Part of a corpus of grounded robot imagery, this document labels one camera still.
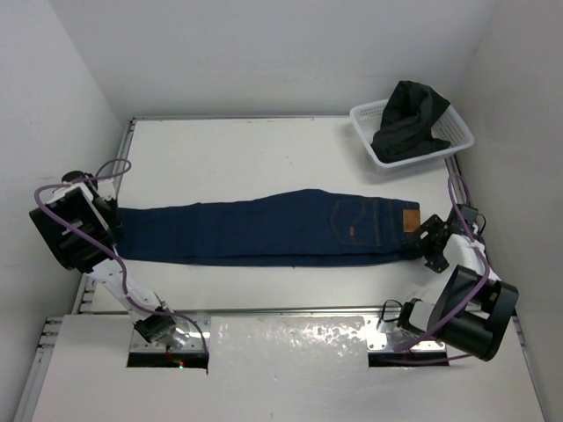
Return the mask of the dark blue denim trousers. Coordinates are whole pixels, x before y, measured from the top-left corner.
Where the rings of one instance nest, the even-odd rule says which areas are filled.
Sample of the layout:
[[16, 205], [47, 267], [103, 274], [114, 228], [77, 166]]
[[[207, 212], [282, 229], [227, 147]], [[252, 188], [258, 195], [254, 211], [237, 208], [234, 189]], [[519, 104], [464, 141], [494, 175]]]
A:
[[235, 202], [121, 208], [125, 259], [198, 266], [373, 266], [418, 259], [416, 202], [305, 189]]

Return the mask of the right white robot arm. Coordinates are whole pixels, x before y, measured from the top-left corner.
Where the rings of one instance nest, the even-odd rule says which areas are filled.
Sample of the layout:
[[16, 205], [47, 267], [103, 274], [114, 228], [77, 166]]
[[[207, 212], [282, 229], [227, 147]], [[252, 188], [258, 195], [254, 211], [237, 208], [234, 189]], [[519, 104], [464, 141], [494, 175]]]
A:
[[486, 257], [479, 230], [472, 237], [454, 213], [447, 220], [431, 215], [407, 238], [436, 273], [450, 276], [434, 304], [413, 298], [391, 321], [412, 338], [430, 338], [474, 358], [490, 361], [498, 352], [515, 312], [519, 292], [501, 280]]

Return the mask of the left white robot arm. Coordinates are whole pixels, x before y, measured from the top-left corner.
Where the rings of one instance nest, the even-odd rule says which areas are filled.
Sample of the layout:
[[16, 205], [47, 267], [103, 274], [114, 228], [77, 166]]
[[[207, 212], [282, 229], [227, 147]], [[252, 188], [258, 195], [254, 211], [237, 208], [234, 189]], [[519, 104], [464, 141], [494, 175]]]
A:
[[113, 182], [71, 171], [50, 186], [45, 203], [29, 216], [61, 266], [77, 270], [104, 286], [126, 309], [135, 331], [148, 343], [172, 346], [178, 322], [158, 296], [130, 278], [115, 246], [122, 235]]

